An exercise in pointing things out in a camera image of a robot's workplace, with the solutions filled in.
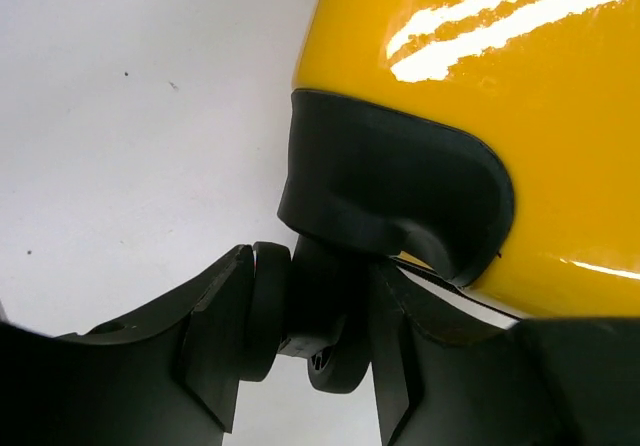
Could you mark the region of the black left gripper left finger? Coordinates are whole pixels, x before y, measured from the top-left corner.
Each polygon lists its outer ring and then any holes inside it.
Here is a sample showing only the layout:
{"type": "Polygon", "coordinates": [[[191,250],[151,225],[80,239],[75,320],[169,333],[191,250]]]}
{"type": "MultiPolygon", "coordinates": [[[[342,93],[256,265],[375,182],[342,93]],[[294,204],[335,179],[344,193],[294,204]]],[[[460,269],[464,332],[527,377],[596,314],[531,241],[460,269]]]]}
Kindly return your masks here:
{"type": "Polygon", "coordinates": [[[1,327],[5,445],[218,445],[232,430],[254,259],[198,276],[86,334],[1,327]]]}

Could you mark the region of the yellow hard-shell suitcase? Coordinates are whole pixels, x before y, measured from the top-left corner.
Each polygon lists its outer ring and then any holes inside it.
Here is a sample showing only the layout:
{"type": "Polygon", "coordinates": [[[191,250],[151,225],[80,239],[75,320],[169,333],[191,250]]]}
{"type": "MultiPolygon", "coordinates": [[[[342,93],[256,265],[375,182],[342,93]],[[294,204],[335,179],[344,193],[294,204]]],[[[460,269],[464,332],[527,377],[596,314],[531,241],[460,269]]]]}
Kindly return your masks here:
{"type": "Polygon", "coordinates": [[[318,0],[279,218],[514,317],[639,313],[639,0],[318,0]]]}

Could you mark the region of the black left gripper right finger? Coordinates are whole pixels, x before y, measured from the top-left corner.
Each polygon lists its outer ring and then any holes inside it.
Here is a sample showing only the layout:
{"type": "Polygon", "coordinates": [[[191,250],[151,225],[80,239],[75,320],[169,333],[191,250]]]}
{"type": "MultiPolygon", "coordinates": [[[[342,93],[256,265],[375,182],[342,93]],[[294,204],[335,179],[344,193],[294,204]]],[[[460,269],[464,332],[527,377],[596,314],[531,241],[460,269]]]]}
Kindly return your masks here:
{"type": "Polygon", "coordinates": [[[638,443],[637,319],[527,319],[502,329],[389,262],[368,276],[384,444],[638,443]]]}

